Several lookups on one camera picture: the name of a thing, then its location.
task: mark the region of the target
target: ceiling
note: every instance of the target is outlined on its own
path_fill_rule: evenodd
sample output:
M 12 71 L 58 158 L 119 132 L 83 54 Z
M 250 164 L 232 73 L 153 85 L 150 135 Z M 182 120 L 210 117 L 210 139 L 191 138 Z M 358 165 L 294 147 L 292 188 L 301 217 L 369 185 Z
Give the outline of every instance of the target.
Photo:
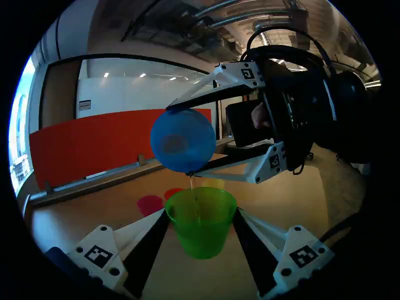
M 306 31 L 339 62 L 335 64 L 339 71 L 351 70 L 364 81 L 379 79 L 362 39 L 325 0 L 100 0 L 91 34 L 108 32 L 122 46 L 145 41 L 218 64 L 237 61 L 255 29 L 268 24 Z M 297 47 L 319 56 L 312 42 L 288 30 L 268 31 L 252 46 L 269 44 Z

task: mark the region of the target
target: green cup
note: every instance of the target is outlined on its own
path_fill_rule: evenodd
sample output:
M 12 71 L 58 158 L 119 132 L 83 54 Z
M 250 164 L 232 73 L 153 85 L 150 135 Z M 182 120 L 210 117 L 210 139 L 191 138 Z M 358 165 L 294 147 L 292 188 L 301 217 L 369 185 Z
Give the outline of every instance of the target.
M 195 259 L 209 259 L 224 247 L 236 211 L 236 200 L 213 187 L 182 190 L 165 205 L 185 252 Z

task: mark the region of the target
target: window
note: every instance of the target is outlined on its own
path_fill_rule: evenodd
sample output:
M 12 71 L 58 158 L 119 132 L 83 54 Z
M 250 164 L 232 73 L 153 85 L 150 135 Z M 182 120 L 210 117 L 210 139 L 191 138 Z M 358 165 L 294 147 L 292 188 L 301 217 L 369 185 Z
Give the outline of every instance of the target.
M 34 74 L 35 67 L 29 58 L 16 88 L 9 121 L 8 160 L 12 186 L 15 192 L 17 192 L 21 182 L 31 170 L 25 145 L 25 125 L 28 96 Z

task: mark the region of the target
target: plastic cup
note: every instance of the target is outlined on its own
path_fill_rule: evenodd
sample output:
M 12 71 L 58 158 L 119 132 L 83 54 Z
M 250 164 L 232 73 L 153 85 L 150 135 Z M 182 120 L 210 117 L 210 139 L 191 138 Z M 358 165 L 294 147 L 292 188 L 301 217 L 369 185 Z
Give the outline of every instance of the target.
M 184 251 L 195 259 L 219 254 L 236 211 L 236 199 L 214 187 L 185 189 L 165 205 Z
M 193 109 L 164 112 L 150 135 L 155 157 L 176 172 L 195 172 L 213 156 L 216 135 L 207 118 Z

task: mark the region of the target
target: orange wall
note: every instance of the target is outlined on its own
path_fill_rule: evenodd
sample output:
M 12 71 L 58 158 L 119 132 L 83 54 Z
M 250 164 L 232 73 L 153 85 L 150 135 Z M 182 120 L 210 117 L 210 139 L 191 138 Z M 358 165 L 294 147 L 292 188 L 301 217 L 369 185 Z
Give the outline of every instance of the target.
M 196 109 L 211 122 L 210 109 Z M 60 186 L 154 157 L 150 133 L 165 109 L 99 114 L 43 128 L 29 135 L 37 184 Z

